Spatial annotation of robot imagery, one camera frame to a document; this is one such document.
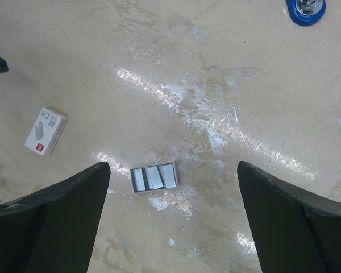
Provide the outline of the white staple box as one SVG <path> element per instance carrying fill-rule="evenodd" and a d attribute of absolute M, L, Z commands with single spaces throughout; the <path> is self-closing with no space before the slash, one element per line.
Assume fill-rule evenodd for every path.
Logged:
<path fill-rule="evenodd" d="M 24 145 L 41 156 L 51 155 L 67 121 L 64 115 L 42 108 Z"/>

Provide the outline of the grey staple tray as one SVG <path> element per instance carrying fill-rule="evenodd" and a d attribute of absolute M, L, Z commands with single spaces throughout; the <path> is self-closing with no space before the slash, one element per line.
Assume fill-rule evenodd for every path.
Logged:
<path fill-rule="evenodd" d="M 134 193 L 152 192 L 178 187 L 175 162 L 130 169 Z"/>

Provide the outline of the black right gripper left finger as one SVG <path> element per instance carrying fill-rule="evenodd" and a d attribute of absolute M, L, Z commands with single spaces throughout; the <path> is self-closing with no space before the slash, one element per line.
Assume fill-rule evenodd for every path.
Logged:
<path fill-rule="evenodd" d="M 87 272 L 110 181 L 106 162 L 0 205 L 0 272 Z"/>

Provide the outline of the blue black stapler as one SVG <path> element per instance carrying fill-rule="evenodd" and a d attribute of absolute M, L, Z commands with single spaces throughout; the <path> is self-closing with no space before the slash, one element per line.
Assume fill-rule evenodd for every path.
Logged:
<path fill-rule="evenodd" d="M 286 0 L 285 2 L 290 18 L 299 26 L 311 26 L 317 23 L 326 11 L 325 0 Z"/>

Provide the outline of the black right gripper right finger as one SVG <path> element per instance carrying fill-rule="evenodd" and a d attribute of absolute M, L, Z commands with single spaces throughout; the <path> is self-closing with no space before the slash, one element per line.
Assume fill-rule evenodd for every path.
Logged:
<path fill-rule="evenodd" d="M 341 272 L 341 203 L 241 161 L 239 188 L 262 272 Z"/>

